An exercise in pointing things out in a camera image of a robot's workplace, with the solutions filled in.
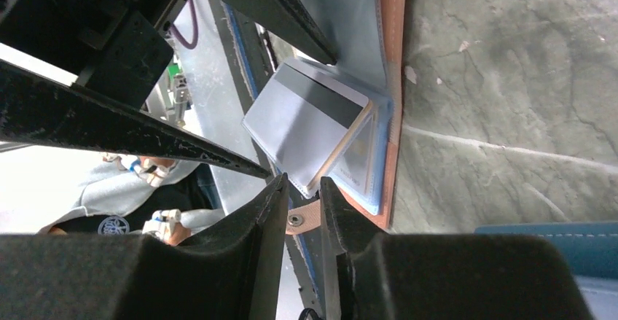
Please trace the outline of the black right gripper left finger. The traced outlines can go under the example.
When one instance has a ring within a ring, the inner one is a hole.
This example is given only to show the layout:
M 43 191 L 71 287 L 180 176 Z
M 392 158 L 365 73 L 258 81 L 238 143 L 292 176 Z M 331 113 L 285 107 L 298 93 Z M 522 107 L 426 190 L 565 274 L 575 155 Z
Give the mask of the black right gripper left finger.
M 274 319 L 287 175 L 171 246 L 148 235 L 6 235 L 3 319 Z

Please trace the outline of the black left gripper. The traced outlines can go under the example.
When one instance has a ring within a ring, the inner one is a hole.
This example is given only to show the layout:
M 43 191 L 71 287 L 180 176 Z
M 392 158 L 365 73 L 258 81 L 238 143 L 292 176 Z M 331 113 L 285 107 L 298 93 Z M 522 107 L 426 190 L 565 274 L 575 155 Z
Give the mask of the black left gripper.
M 96 92 L 2 61 L 1 140 L 193 160 L 267 178 L 269 170 L 248 158 L 134 109 L 171 62 L 165 37 L 186 2 L 1 0 L 3 44 Z

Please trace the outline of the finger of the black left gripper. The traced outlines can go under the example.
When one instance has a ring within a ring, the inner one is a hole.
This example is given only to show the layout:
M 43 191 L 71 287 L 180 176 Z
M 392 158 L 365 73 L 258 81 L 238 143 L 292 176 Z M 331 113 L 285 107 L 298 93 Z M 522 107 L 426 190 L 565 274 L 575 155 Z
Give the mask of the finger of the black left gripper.
M 222 0 L 311 58 L 334 64 L 337 53 L 301 0 Z

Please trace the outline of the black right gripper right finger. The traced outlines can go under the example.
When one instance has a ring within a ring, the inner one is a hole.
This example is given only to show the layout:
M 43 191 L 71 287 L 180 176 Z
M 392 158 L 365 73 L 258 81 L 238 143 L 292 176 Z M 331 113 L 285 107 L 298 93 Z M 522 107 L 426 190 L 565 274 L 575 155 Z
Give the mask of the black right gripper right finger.
M 398 234 L 321 179 L 327 319 L 591 319 L 570 270 L 529 235 Z

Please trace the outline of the tan card holder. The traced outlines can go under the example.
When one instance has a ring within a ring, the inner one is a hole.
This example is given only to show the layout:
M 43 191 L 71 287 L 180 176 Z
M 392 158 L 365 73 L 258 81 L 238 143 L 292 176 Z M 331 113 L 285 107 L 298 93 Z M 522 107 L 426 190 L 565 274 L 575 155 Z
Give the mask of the tan card holder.
M 337 51 L 327 74 L 352 83 L 375 103 L 374 116 L 348 150 L 369 160 L 367 183 L 353 184 L 346 163 L 331 175 L 354 208 L 387 229 L 402 130 L 405 0 L 300 1 Z

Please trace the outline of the white magnetic stripe card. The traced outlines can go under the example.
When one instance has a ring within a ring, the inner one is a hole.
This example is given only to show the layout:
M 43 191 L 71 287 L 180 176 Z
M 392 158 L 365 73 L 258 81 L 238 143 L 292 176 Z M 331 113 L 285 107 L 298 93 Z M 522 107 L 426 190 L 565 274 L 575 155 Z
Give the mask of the white magnetic stripe card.
M 268 80 L 242 125 L 273 165 L 311 198 L 376 107 L 360 87 L 344 83 L 326 66 L 290 58 Z

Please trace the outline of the blue card holder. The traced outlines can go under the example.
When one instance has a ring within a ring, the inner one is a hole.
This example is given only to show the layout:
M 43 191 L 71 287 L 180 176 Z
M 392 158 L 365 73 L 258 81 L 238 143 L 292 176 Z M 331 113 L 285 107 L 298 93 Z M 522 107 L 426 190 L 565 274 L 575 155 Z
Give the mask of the blue card holder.
M 478 227 L 478 234 L 534 235 L 565 258 L 596 319 L 617 318 L 617 222 L 561 222 Z

